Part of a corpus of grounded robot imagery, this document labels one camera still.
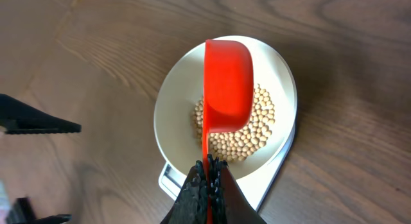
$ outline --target red scoop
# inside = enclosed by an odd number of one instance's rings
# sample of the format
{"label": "red scoop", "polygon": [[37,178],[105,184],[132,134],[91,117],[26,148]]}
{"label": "red scoop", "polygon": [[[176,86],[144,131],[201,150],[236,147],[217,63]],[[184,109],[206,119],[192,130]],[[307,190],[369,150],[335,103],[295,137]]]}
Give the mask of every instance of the red scoop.
{"label": "red scoop", "polygon": [[[209,182],[208,133],[235,132],[250,119],[254,80],[251,55],[241,43],[207,40],[204,58],[203,165]],[[207,223],[212,223],[210,200]]]}

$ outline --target red spoon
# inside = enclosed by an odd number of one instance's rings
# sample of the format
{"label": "red spoon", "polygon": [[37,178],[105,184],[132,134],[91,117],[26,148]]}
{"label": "red spoon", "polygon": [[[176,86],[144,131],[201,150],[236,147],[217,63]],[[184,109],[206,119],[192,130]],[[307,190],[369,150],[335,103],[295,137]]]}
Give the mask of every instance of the red spoon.
{"label": "red spoon", "polygon": [[[228,40],[207,40],[205,44],[202,154],[209,183],[208,134],[235,132],[247,124],[254,80],[251,55],[243,44]],[[212,222],[209,198],[207,223]]]}

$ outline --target wooden table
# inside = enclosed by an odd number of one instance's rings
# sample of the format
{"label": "wooden table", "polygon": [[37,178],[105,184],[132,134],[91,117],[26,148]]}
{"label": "wooden table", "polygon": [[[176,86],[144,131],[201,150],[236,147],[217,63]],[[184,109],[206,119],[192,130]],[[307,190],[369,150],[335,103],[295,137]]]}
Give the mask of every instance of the wooden table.
{"label": "wooden table", "polygon": [[0,0],[0,92],[83,125],[6,136],[0,179],[39,216],[158,223],[155,99],[205,39],[246,35],[288,62],[297,135],[268,223],[411,223],[411,0]]}

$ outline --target black pointed object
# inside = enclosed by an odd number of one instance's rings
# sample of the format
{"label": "black pointed object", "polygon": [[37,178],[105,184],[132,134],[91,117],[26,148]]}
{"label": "black pointed object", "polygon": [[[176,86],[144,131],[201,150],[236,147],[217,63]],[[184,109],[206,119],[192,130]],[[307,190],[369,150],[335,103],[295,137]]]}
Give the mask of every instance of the black pointed object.
{"label": "black pointed object", "polygon": [[64,134],[82,126],[53,117],[5,94],[0,94],[0,126],[5,134]]}

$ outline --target pile of beans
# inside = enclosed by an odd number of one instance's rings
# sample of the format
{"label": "pile of beans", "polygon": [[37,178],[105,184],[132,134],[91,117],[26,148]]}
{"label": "pile of beans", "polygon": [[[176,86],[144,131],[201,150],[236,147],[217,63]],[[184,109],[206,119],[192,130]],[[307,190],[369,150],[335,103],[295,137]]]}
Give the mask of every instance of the pile of beans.
{"label": "pile of beans", "polygon": [[[196,103],[192,118],[197,142],[201,147],[203,97]],[[209,152],[213,157],[227,161],[243,161],[266,145],[272,135],[269,125],[274,123],[274,105],[270,93],[257,84],[250,121],[237,132],[209,134]]]}

